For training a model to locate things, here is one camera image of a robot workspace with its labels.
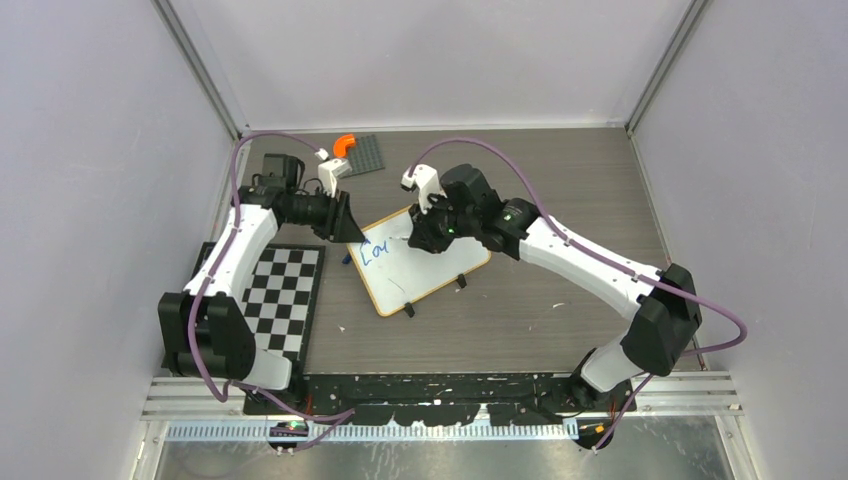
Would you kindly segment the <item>yellow framed whiteboard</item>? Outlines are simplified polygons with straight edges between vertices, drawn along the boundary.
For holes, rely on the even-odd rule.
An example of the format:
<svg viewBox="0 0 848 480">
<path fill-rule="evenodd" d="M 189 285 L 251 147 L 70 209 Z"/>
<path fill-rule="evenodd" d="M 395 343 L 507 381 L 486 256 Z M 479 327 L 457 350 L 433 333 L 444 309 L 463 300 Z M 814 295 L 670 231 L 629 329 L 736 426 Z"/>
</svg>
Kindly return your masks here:
<svg viewBox="0 0 848 480">
<path fill-rule="evenodd" d="M 486 265 L 491 253 L 473 238 L 460 238 L 441 254 L 413 249 L 391 236 L 410 235 L 412 222 L 406 207 L 362 229 L 366 240 L 349 243 L 348 254 L 372 304 L 381 317 L 401 311 L 459 273 L 467 276 Z"/>
</svg>

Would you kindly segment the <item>metal wire whiteboard stand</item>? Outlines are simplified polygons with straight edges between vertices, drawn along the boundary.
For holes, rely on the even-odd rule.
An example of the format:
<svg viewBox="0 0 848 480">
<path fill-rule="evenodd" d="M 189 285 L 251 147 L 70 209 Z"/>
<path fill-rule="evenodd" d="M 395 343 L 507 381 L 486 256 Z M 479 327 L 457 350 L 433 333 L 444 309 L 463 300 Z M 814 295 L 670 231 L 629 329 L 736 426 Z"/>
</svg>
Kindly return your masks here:
<svg viewBox="0 0 848 480">
<path fill-rule="evenodd" d="M 408 317 L 413 318 L 416 315 L 415 305 L 424 300 L 425 298 L 432 296 L 438 291 L 446 289 L 449 285 L 454 285 L 458 291 L 464 290 L 468 286 L 467 275 L 465 273 L 459 273 L 453 280 L 448 283 L 444 283 L 431 291 L 419 296 L 415 300 L 407 301 L 403 304 L 401 311 Z"/>
</svg>

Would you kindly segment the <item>black white checkerboard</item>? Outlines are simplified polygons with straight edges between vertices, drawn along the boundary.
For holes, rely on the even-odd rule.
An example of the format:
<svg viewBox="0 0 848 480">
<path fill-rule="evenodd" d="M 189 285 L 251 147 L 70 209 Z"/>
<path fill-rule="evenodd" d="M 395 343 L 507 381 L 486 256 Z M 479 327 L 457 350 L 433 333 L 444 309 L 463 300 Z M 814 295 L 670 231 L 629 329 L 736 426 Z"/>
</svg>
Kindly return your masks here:
<svg viewBox="0 0 848 480">
<path fill-rule="evenodd" d="M 326 248 L 272 243 L 261 253 L 241 296 L 259 350 L 287 358 L 304 371 Z"/>
</svg>

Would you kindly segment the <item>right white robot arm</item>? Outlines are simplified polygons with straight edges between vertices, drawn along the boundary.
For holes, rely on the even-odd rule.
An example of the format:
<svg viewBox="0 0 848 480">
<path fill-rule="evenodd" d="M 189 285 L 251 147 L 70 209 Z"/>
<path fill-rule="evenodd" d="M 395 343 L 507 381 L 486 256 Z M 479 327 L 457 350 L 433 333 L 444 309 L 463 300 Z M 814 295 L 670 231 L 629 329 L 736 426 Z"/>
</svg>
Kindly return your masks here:
<svg viewBox="0 0 848 480">
<path fill-rule="evenodd" d="M 701 325 L 697 304 L 670 291 L 693 293 L 688 270 L 659 270 L 601 248 L 547 219 L 532 202 L 500 198 L 469 164 L 444 174 L 419 165 L 403 174 L 401 186 L 418 194 L 409 209 L 410 247 L 441 254 L 454 241 L 472 238 L 491 252 L 560 275 L 628 321 L 626 332 L 592 349 L 567 380 L 567 394 L 584 410 L 598 409 L 633 376 L 669 375 Z"/>
</svg>

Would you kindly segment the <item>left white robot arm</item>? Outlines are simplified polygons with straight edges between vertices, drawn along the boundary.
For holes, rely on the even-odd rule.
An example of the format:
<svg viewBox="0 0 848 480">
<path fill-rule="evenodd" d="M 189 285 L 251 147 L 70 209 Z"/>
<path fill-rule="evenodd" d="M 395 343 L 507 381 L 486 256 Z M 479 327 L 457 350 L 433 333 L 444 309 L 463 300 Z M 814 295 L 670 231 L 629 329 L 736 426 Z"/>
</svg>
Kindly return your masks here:
<svg viewBox="0 0 848 480">
<path fill-rule="evenodd" d="M 225 230 L 199 271 L 179 292 L 166 292 L 157 305 L 165 367 L 183 377 L 223 379 L 268 390 L 280 412 L 298 412 L 305 385 L 292 377 L 292 360 L 260 348 L 241 307 L 261 254 L 284 225 L 308 226 L 332 243 L 361 242 L 349 193 L 338 180 L 351 166 L 343 158 L 321 162 L 319 186 L 301 189 L 305 164 L 274 155 L 274 168 L 241 186 Z"/>
</svg>

